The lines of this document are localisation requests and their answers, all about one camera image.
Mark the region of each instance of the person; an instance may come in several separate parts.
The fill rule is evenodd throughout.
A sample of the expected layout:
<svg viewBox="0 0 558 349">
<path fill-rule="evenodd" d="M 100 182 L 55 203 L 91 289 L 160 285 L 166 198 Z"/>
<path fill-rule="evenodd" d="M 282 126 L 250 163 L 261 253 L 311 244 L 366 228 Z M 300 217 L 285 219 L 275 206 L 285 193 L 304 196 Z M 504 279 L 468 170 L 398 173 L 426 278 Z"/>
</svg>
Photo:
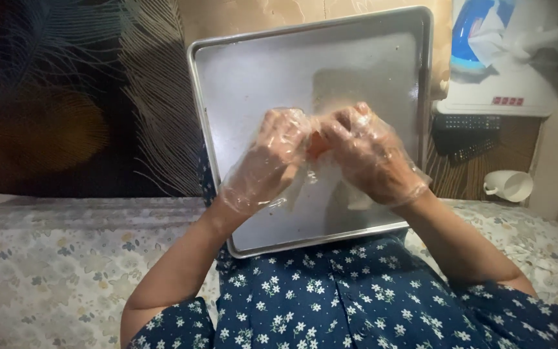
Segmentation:
<svg viewBox="0 0 558 349">
<path fill-rule="evenodd" d="M 224 243 L 291 182 L 311 134 L 301 111 L 269 111 L 212 205 L 127 301 L 128 348 L 558 348 L 558 305 L 428 188 L 392 128 L 365 103 L 320 121 L 344 177 L 406 219 L 448 279 L 402 234 L 234 259 Z M 194 298 L 217 256 L 216 330 Z"/>
</svg>

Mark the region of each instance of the aluminum sheet pan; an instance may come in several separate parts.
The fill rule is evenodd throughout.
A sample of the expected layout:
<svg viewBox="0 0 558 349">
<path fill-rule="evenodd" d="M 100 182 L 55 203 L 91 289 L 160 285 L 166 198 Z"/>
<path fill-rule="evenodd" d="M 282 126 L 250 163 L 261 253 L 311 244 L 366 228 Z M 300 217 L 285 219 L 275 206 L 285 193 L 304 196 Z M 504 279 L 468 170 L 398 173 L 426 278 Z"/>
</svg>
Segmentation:
<svg viewBox="0 0 558 349">
<path fill-rule="evenodd" d="M 432 25 L 430 10 L 415 6 L 191 44 L 214 184 L 247 148 L 267 109 L 314 114 L 337 97 L 368 102 L 423 166 Z M 228 241 L 230 253 L 246 258 L 407 227 L 382 206 L 348 210 L 340 176 L 306 186 L 291 212 L 258 212 Z"/>
</svg>

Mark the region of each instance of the plastic glove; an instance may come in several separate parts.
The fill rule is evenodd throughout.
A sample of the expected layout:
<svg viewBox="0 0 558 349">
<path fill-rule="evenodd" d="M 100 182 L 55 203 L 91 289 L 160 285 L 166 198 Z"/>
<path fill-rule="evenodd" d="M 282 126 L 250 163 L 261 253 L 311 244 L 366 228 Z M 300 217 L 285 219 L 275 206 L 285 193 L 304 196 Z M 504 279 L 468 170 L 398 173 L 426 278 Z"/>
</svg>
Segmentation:
<svg viewBox="0 0 558 349">
<path fill-rule="evenodd" d="M 428 189 L 431 179 L 408 157 L 393 128 L 366 103 L 319 121 L 344 178 L 374 201 L 401 206 Z"/>
<path fill-rule="evenodd" d="M 300 109 L 266 112 L 260 131 L 219 187 L 219 196 L 233 210 L 252 215 L 272 202 L 292 183 L 305 160 L 311 134 Z"/>
</svg>

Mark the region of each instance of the gloved hand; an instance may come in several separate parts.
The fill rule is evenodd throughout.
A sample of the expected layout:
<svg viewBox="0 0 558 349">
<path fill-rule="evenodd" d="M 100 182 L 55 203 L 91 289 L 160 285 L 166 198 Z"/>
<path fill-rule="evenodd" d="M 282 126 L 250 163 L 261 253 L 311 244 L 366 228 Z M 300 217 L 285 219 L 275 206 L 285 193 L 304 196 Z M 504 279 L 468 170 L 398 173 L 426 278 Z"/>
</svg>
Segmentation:
<svg viewBox="0 0 558 349">
<path fill-rule="evenodd" d="M 233 210 L 252 215 L 271 204 L 292 183 L 305 160 L 311 134 L 300 109 L 266 112 L 259 134 L 219 187 L 219 196 Z"/>
<path fill-rule="evenodd" d="M 364 102 L 320 120 L 344 178 L 386 206 L 401 206 L 423 194 L 431 179 L 408 157 L 393 128 Z"/>
</svg>

